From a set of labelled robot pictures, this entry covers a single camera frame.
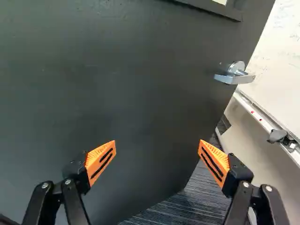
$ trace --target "door handle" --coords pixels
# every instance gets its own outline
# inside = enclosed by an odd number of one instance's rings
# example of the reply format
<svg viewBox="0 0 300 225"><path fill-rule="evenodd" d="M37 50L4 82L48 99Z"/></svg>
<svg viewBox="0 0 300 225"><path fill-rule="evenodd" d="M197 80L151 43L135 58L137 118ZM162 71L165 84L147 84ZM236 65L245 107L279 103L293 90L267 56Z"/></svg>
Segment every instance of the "door handle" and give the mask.
<svg viewBox="0 0 300 225"><path fill-rule="evenodd" d="M243 61L236 61L229 66L223 75L215 74L214 79L227 84L242 84L251 83L255 79L255 75L245 72Z"/></svg>

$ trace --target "bolt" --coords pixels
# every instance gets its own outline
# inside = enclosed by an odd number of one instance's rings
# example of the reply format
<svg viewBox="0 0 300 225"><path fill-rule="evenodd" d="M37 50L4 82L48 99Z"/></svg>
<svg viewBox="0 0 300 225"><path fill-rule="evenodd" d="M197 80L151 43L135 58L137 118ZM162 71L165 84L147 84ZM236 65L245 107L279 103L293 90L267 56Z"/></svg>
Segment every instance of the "bolt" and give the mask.
<svg viewBox="0 0 300 225"><path fill-rule="evenodd" d="M243 182L244 187L248 188L249 184L247 182Z"/></svg>
<svg viewBox="0 0 300 225"><path fill-rule="evenodd" d="M70 184L71 183L71 180L70 179L67 179L66 181L65 181L65 185L68 185L68 184Z"/></svg>
<svg viewBox="0 0 300 225"><path fill-rule="evenodd" d="M42 189L45 189L45 188L48 187L48 186L49 186L49 184L45 182L45 183L42 185Z"/></svg>
<svg viewBox="0 0 300 225"><path fill-rule="evenodd" d="M271 192L273 189L270 186L266 186L266 190Z"/></svg>

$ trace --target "orange gripper pad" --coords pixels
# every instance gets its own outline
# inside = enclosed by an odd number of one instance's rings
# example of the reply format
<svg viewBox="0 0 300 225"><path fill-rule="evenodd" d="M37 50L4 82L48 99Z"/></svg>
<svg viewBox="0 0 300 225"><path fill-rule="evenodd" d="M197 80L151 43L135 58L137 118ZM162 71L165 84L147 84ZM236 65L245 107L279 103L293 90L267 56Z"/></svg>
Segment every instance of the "orange gripper pad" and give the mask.
<svg viewBox="0 0 300 225"><path fill-rule="evenodd" d="M87 153L84 166L86 168L91 187L115 155L115 141L108 142Z"/></svg>
<svg viewBox="0 0 300 225"><path fill-rule="evenodd" d="M215 146L200 140L198 154L200 159L208 167L210 173L222 188L230 169L228 156Z"/></svg>

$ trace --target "door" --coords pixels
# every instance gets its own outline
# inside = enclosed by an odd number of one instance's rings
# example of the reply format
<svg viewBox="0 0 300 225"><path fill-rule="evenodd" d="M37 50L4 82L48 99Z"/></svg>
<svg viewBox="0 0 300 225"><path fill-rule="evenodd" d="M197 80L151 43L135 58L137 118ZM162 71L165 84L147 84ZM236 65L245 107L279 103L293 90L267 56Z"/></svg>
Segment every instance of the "door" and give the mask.
<svg viewBox="0 0 300 225"><path fill-rule="evenodd" d="M182 190L236 88L214 74L249 61L273 0L239 3L3 1L0 212L21 222L36 184L110 140L117 156L83 198L93 224Z"/></svg>

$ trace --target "whiteboard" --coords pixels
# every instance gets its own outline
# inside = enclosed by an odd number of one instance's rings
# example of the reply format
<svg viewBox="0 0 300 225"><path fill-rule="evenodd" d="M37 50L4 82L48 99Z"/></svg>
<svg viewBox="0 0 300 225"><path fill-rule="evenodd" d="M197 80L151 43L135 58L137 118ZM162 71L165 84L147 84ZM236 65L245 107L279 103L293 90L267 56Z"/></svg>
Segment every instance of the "whiteboard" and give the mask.
<svg viewBox="0 0 300 225"><path fill-rule="evenodd" d="M276 0L239 90L300 138L300 0Z"/></svg>

